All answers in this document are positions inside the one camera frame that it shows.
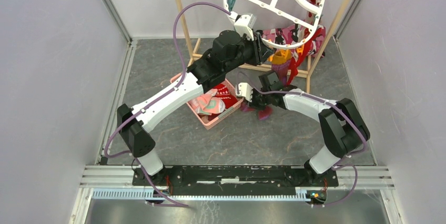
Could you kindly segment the maroon purple sock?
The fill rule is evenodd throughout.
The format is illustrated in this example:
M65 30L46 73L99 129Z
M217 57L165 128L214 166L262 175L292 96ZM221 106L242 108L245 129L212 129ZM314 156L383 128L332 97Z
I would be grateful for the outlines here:
M270 117L270 115L272 114L272 112L273 112L273 109L272 109L271 107L269 107L269 106L267 106L267 107L266 107L265 109L263 109L263 110L259 110L259 109L251 108L251 107L249 107L249 106L248 106L247 104L245 104L245 103L242 103L242 104L241 104L240 109L241 109L241 111L243 111L243 112L250 112L250 111L255 111L255 112L257 112L258 119L259 119L260 121L268 119L268 118Z
M271 69L276 72L279 80L285 85L288 78L289 64L292 58L290 50L278 49L270 56Z

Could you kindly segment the plain red sock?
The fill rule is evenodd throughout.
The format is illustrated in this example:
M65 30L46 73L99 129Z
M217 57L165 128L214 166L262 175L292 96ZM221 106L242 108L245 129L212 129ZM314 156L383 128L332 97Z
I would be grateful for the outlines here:
M293 79L298 75L298 67L303 63L304 59L311 54L311 51L312 45L302 45L295 50L288 67L290 75L287 80L287 85L290 85Z

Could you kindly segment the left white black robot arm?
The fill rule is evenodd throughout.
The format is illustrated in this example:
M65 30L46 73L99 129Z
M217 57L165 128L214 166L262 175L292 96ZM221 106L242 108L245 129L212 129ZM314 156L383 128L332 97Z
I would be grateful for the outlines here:
M260 33L249 40L236 31L225 30L168 87L133 107L126 104L118 107L118 133L146 171L145 179L151 185L161 185L165 171L149 133L180 106L222 83L227 73L243 64L261 65L273 54L274 49L263 43Z

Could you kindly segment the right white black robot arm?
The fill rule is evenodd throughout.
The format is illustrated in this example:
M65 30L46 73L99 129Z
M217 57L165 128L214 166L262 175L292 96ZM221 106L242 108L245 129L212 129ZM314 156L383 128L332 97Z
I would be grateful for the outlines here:
M259 76L261 87L238 83L237 95L248 106L263 110L268 105L295 111L320 124L323 147L304 164L304 180L317 186L325 173L348 156L367 150L370 132L351 99L330 100L311 95L293 85L285 85L273 70Z

